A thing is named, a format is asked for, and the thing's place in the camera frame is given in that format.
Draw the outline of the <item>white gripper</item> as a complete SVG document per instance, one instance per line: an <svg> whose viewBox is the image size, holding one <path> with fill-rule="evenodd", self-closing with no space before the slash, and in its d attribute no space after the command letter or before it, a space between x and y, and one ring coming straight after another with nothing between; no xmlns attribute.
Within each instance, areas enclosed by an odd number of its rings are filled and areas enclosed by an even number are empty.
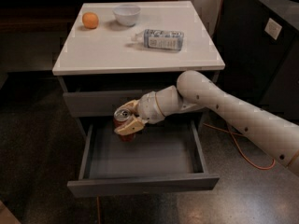
<svg viewBox="0 0 299 224"><path fill-rule="evenodd" d="M132 115L128 120L121 121L116 125L114 132L118 135L129 135L144 129L146 123L155 124L164 120L160 111L154 91L143 95L139 101L132 100L119 107L119 110L138 114L139 118Z"/></svg>

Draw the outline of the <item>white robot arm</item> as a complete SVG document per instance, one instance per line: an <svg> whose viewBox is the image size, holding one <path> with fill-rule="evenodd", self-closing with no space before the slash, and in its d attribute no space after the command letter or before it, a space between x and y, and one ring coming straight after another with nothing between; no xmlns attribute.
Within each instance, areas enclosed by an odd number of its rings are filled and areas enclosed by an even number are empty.
<svg viewBox="0 0 299 224"><path fill-rule="evenodd" d="M201 108L217 113L263 152L299 175L299 126L222 91L197 71L180 74L175 86L122 105L120 109L130 115L115 133L136 133L146 124Z"/></svg>

